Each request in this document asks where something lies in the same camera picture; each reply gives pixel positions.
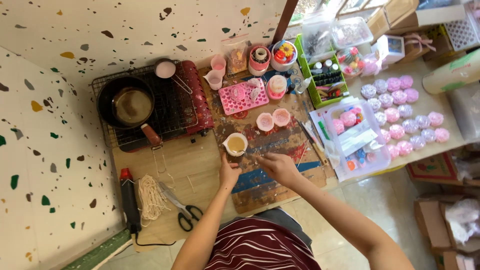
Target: pink ribbon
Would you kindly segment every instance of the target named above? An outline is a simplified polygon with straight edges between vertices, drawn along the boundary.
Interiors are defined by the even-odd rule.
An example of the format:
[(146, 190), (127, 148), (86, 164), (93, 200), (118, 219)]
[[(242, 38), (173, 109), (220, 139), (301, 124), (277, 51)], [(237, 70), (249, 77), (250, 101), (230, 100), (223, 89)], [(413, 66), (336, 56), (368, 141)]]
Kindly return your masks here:
[(409, 41), (405, 42), (405, 45), (407, 45), (407, 44), (420, 44), (420, 50), (415, 55), (421, 53), (421, 51), (423, 50), (423, 45), (427, 46), (428, 48), (430, 48), (433, 51), (437, 51), (437, 49), (434, 46), (430, 45), (433, 42), (433, 40), (431, 40), (431, 39), (421, 39), (421, 37), (416, 33), (408, 35), (408, 36), (404, 36), (403, 38), (413, 38), (413, 40), (409, 40)]

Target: tiled floor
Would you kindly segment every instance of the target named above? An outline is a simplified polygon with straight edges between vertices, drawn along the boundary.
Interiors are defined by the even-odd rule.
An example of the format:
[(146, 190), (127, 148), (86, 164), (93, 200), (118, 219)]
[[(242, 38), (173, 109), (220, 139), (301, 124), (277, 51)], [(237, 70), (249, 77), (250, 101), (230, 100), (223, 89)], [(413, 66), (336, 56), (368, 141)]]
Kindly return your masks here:
[[(403, 249), (415, 269), (436, 269), (413, 217), (413, 200), (424, 192), (439, 192), (438, 185), (414, 185), (406, 170), (400, 169), (363, 181), (341, 183), (339, 186), (330, 193), (384, 229)], [(367, 259), (305, 200), (290, 202), (282, 208), (298, 220), (312, 238), (313, 254), (323, 270), (369, 269)], [(131, 246), (100, 269), (170, 269), (183, 242), (141, 253), (135, 253)]]

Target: person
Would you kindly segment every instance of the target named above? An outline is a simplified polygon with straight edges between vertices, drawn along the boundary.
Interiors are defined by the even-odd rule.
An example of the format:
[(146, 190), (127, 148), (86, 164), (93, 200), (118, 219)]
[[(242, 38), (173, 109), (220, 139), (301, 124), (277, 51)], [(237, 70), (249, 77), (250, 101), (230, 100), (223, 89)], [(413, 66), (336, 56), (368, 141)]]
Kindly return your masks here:
[[(241, 174), (238, 164), (228, 163), (225, 153), (221, 158), (219, 189), (185, 240), (172, 269), (321, 269), (309, 248), (311, 239), (281, 209), (236, 218), (220, 226), (227, 199)], [(267, 153), (257, 161), (271, 178), (310, 203), (368, 259), (370, 269), (414, 270), (400, 247), (378, 225), (303, 177), (292, 158)]]

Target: black saucepan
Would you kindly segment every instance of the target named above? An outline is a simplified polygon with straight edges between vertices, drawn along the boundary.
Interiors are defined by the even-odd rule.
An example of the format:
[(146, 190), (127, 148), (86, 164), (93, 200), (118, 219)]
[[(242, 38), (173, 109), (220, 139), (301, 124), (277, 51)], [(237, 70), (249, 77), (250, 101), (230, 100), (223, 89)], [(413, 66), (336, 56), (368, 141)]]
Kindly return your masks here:
[(161, 143), (158, 134), (145, 121), (153, 112), (155, 98), (150, 86), (134, 76), (112, 79), (103, 86), (96, 100), (98, 114), (119, 129), (141, 126), (150, 144)]

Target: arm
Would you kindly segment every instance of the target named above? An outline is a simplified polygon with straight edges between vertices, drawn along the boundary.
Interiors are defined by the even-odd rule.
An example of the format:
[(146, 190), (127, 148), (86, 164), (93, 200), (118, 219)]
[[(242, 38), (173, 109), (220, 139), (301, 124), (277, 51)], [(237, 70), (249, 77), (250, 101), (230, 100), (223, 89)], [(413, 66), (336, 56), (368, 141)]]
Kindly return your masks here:
[(207, 265), (225, 204), (241, 173), (241, 169), (237, 167), (237, 163), (228, 163), (225, 153), (222, 154), (220, 187), (205, 214), (183, 243), (172, 270), (201, 270)]
[(310, 203), (368, 259), (372, 270), (413, 270), (400, 247), (377, 224), (303, 177), (289, 156), (268, 153), (257, 160), (272, 178)]

